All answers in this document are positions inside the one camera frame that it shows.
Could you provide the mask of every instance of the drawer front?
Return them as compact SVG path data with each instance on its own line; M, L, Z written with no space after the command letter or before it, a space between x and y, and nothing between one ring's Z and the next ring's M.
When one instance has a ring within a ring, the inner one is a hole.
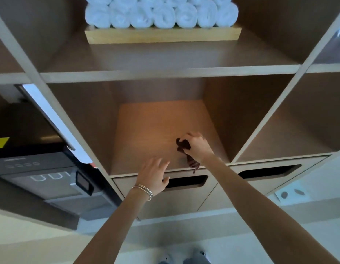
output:
M173 215L197 212L201 204L217 184L215 178L206 169L176 171L165 173L170 176L170 188L153 197L147 202L138 218L152 219ZM114 178L114 182L126 196L136 183L137 176Z
M249 184L251 184L254 188L260 191L262 194L267 195L270 192L274 191L274 189L278 188L282 184L288 182L292 178L296 177L300 173L309 169L313 165L322 161L326 157L313 157L313 158L300 158L293 160L282 160L282 161L273 161L273 162L264 162L264 163L254 163L254 164L244 164L244 165L235 165L230 168L236 172L241 173L243 171L251 171L252 176L254 175L254 171L256 171L257 175L266 173L271 173L269 170L259 170L266 168L275 168L274 171L279 171L278 168L281 168L281 171L285 171L282 174L272 175L272 176L263 176L259 178L249 178L246 179ZM203 205L199 208L198 211L208 211L208 210L216 210L223 208L233 207L233 204L227 197L225 191L217 184L212 193L205 200Z

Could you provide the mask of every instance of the forearm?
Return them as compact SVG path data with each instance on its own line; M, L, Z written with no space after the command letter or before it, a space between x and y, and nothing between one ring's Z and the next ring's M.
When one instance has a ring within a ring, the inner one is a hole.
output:
M209 157L203 165L220 183L274 263L339 263L293 218L220 159Z
M114 263L133 221L148 198L146 192L133 188L74 263Z

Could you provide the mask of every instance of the drawer handle cutout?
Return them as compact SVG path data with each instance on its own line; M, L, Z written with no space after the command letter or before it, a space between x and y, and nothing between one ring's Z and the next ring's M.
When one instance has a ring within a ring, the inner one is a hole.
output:
M273 167L273 168L260 168L255 170L244 170L238 173L243 179L253 179L260 177L284 177L298 169L302 165L290 165L290 166L282 166L282 167Z
M165 188L165 191L182 190L202 187L207 181L207 175L198 175L182 178L172 178Z

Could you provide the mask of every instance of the hand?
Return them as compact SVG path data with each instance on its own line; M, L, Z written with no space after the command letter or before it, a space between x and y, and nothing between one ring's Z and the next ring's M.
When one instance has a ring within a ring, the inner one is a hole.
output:
M141 184L152 191L153 196L165 190L168 185L170 177L163 176L170 161L161 163L162 158L151 158L146 161L138 173L137 184Z
M214 155L208 141L200 132L189 132L180 138L180 142L183 140L187 140L191 146L190 150L184 149L185 153L193 157L194 160L199 163L203 164L207 157Z

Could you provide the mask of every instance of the person's left arm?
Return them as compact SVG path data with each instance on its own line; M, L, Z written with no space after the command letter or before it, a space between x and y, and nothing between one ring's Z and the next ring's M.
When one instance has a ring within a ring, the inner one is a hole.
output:
M161 163L161 158L152 158L143 164L137 177L137 184L150 189L153 195L162 192L169 183L163 180L169 162ZM74 264L112 264L115 262L123 241L149 195L139 188L132 188L121 205L95 234Z

